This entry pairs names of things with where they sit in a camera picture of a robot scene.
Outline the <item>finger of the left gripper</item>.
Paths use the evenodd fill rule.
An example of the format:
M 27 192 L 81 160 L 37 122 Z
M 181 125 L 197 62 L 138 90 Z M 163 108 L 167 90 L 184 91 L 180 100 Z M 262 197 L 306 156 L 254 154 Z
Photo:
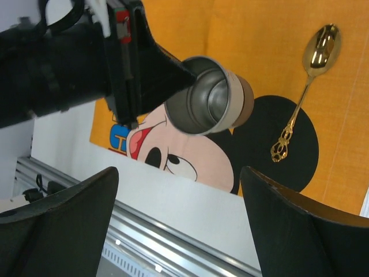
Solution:
M 193 85 L 196 76 L 154 40 L 143 8 L 134 17 L 140 75 L 138 114 L 143 115 Z

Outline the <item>cream metal cup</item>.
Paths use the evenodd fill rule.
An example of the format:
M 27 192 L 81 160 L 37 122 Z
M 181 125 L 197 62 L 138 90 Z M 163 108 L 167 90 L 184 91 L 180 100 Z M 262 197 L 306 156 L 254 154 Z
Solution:
M 207 56 L 194 56 L 184 65 L 196 81 L 165 102 L 170 123 L 191 136 L 205 136 L 243 125 L 254 107 L 250 84 Z

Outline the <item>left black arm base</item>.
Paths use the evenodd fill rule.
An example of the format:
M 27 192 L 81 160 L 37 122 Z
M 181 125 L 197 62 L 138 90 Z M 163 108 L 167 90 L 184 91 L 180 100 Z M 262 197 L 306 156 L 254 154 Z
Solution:
M 36 176 L 36 185 L 37 188 L 27 189 L 25 190 L 22 195 L 25 197 L 26 201 L 32 203 L 35 201 L 38 201 L 46 196 L 58 193 L 64 189 L 66 189 L 65 186 L 55 182 L 55 181 L 49 181 L 47 188 L 44 188 L 43 186 L 43 177 L 41 174 L 38 174 Z

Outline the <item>gold metal spoon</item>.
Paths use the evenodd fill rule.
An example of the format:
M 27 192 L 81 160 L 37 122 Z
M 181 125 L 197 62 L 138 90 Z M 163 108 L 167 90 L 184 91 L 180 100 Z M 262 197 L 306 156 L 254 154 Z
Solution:
M 336 24 L 326 24 L 321 27 L 308 41 L 303 53 L 302 64 L 307 73 L 307 80 L 301 97 L 278 140 L 270 149 L 271 159 L 278 163 L 288 156 L 293 129 L 307 92 L 318 76 L 331 69 L 340 54 L 341 31 Z

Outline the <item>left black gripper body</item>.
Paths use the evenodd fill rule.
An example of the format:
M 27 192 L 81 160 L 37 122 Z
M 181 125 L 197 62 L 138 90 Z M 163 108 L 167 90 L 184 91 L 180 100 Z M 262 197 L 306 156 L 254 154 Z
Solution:
M 104 97 L 118 124 L 134 129 L 141 112 L 140 66 L 135 12 L 141 1 L 103 1 L 102 30 L 108 92 Z

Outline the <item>orange Mickey Mouse placemat cloth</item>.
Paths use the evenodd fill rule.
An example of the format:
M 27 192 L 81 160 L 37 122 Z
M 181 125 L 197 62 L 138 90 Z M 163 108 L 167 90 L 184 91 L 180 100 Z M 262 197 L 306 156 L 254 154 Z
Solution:
M 334 208 L 368 215 L 367 1 L 145 1 L 155 39 L 178 58 L 208 55 L 246 79 L 254 111 L 242 126 L 204 137 L 175 130 L 164 107 L 117 124 L 96 103 L 90 141 L 168 173 L 242 194 L 250 166 Z M 298 113 L 288 155 L 270 149 L 287 125 L 306 81 L 302 59 L 314 33 L 338 25 L 341 51 L 317 77 Z

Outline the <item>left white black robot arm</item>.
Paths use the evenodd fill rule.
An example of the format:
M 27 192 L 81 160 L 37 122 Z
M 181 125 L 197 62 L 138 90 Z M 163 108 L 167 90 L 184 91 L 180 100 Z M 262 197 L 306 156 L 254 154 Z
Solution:
M 73 1 L 48 24 L 26 17 L 1 32 L 1 126 L 105 99 L 118 124 L 193 85 L 194 73 L 157 44 L 141 1 Z

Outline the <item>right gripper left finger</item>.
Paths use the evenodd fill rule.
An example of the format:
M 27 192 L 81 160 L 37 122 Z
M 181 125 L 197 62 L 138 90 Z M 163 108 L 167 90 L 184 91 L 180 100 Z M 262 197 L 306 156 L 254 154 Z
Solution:
M 119 173 L 108 167 L 1 213 L 1 276 L 96 276 Z

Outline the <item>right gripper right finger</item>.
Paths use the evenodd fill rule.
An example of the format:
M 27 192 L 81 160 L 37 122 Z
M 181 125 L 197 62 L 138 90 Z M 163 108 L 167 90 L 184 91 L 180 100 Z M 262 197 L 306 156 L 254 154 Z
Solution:
M 251 167 L 240 183 L 263 276 L 368 276 L 368 218 L 319 203 Z

